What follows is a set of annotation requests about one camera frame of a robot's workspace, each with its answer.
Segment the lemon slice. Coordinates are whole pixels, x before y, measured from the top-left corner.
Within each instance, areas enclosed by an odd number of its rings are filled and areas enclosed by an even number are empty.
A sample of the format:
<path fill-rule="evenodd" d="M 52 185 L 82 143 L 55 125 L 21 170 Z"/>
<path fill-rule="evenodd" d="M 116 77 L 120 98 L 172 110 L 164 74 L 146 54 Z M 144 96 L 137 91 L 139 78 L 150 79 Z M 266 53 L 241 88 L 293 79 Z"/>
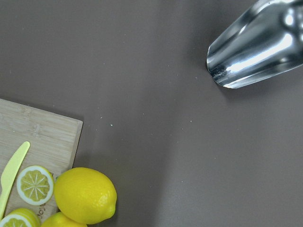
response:
<path fill-rule="evenodd" d="M 40 218 L 30 209 L 19 208 L 0 221 L 1 227 L 40 227 Z"/>
<path fill-rule="evenodd" d="M 53 195 L 53 189 L 53 176 L 43 166 L 28 166 L 17 177 L 18 194 L 30 205 L 40 206 L 47 203 Z"/>

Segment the yellow lemon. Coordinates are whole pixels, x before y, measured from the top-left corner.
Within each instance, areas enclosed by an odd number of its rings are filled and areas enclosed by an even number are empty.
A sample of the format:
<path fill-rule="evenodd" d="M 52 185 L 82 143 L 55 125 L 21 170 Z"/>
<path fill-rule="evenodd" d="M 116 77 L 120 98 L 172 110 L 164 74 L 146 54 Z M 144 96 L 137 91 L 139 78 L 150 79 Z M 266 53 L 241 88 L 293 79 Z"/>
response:
<path fill-rule="evenodd" d="M 58 212 L 47 218 L 41 227 L 87 227 L 87 224 L 78 223 L 68 217 L 62 212 Z"/>
<path fill-rule="evenodd" d="M 112 181 L 90 168 L 62 173 L 55 182 L 54 197 L 65 216 L 82 224 L 100 223 L 116 211 L 117 193 Z"/>

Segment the yellow plastic knife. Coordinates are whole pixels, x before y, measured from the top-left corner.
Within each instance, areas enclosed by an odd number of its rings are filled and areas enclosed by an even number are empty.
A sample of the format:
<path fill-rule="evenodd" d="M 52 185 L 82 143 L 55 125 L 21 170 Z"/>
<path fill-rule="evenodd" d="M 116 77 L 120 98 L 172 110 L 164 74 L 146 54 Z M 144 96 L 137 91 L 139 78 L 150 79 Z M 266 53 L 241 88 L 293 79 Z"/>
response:
<path fill-rule="evenodd" d="M 6 164 L 0 177 L 0 219 L 3 218 L 7 201 L 21 164 L 30 148 L 30 142 L 23 142 Z"/>

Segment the bamboo cutting board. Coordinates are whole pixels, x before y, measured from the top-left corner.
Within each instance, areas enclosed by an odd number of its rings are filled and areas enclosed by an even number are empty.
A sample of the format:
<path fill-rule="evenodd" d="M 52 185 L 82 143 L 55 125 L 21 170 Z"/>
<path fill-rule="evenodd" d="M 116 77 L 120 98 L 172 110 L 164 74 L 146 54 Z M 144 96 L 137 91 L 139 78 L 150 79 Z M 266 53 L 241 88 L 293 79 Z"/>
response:
<path fill-rule="evenodd" d="M 19 146 L 30 148 L 21 170 L 39 165 L 56 179 L 73 166 L 83 122 L 2 99 L 0 101 L 0 169 Z"/>

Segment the steel scoop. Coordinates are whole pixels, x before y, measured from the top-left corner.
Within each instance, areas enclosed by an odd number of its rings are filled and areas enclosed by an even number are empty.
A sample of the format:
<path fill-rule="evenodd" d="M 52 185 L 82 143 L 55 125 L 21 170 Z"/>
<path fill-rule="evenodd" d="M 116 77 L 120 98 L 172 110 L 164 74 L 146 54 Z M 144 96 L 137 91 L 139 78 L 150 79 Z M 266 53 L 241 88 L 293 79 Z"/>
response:
<path fill-rule="evenodd" d="M 303 2 L 259 0 L 209 46 L 215 83 L 241 88 L 303 64 Z"/>

